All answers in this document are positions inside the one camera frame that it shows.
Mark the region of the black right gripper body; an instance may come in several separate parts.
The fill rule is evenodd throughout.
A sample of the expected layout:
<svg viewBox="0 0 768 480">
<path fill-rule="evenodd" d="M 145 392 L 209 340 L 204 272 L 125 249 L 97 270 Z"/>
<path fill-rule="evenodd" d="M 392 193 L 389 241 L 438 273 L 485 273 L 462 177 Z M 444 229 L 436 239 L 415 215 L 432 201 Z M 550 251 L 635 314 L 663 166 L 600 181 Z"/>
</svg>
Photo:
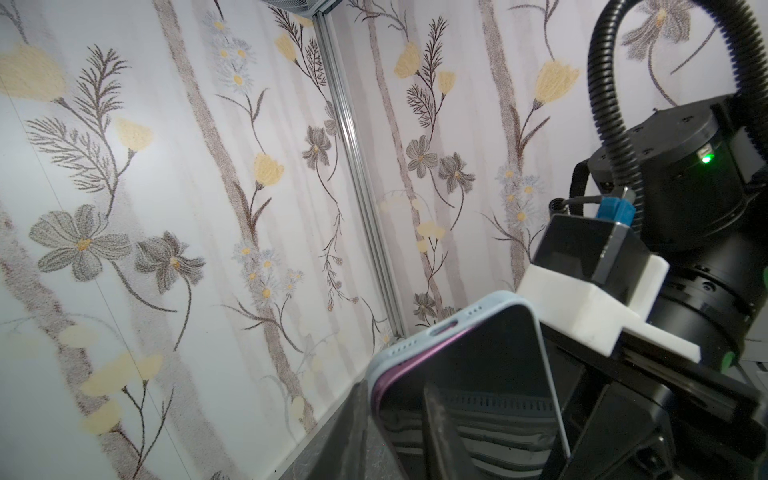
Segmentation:
<svg viewBox="0 0 768 480">
<path fill-rule="evenodd" d="M 566 442 L 543 478 L 766 478 L 766 394 L 629 334 L 605 357 L 542 331 Z"/>
</svg>

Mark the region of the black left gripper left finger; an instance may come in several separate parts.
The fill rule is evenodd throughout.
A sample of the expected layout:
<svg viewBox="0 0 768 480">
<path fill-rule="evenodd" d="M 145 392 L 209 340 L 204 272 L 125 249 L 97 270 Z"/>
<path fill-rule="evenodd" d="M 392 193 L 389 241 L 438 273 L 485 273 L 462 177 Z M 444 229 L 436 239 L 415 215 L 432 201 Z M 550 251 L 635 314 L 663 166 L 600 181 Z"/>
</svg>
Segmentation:
<svg viewBox="0 0 768 480">
<path fill-rule="evenodd" d="M 356 383 L 306 479 L 364 479 L 369 417 L 367 382 Z"/>
</svg>

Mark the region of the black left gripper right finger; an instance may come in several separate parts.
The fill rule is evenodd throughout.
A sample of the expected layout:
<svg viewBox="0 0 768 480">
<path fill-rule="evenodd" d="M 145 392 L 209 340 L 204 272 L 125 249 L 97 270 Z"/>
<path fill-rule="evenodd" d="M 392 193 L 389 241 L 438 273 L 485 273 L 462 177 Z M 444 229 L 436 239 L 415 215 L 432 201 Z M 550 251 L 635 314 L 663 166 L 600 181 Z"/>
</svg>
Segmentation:
<svg viewBox="0 0 768 480">
<path fill-rule="evenodd" d="M 438 387 L 432 383 L 423 388 L 422 437 L 428 479 L 480 478 Z"/>
</svg>

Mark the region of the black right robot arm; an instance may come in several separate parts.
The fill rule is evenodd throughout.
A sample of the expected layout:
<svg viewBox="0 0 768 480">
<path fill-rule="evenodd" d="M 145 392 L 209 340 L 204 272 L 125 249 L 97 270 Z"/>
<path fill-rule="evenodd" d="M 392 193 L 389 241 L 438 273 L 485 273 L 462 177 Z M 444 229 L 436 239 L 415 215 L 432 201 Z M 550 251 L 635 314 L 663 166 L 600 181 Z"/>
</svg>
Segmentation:
<svg viewBox="0 0 768 480">
<path fill-rule="evenodd" d="M 756 479 L 767 396 L 728 376 L 767 300 L 767 169 L 747 107 L 721 96 L 631 129 L 640 233 L 608 155 L 575 169 L 523 293 L 566 385 L 570 459 L 550 479 Z"/>
</svg>

